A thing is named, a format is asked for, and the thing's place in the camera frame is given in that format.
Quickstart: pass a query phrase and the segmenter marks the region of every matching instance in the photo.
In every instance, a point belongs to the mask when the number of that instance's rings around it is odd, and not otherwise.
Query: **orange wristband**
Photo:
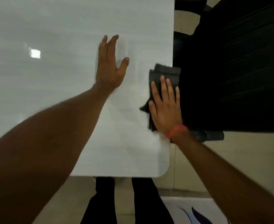
[[[175,125],[167,135],[168,139],[171,139],[172,137],[178,135],[180,132],[187,131],[188,128],[184,124],[177,124]]]

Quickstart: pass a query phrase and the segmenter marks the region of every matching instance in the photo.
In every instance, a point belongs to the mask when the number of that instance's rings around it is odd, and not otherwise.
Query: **glossy surface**
[[[148,71],[172,64],[174,0],[0,0],[0,136],[37,111],[89,89],[104,34],[119,34],[127,75],[112,94],[73,175],[162,175],[169,143],[139,107]]]

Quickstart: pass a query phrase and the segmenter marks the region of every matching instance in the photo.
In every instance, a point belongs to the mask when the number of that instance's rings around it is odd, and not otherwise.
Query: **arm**
[[[168,135],[181,124],[179,90],[176,101],[170,81],[161,78],[162,100],[152,83],[155,103],[150,112],[158,131]],[[274,196],[246,177],[188,131],[172,137],[231,223],[274,223]]]
[[[129,64],[116,67],[118,36],[99,46],[94,86],[43,110],[0,138],[0,223],[32,223],[74,168],[102,107]]]

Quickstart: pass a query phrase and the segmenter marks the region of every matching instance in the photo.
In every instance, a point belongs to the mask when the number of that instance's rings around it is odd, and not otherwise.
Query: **hand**
[[[104,36],[99,45],[98,70],[95,77],[96,83],[107,84],[108,86],[111,86],[113,90],[119,87],[124,80],[130,60],[128,57],[124,58],[120,67],[117,68],[115,46],[118,38],[118,35],[114,35],[107,43],[108,37],[107,35]]]
[[[162,100],[154,81],[151,82],[152,93],[155,100],[149,101],[150,113],[158,131],[168,135],[172,128],[182,123],[179,88],[176,87],[176,99],[169,79],[161,76]]]

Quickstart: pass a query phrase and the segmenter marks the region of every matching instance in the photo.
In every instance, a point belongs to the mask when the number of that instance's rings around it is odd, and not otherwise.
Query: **black chair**
[[[176,0],[199,14],[174,33],[184,123],[206,131],[274,132],[274,0]]]

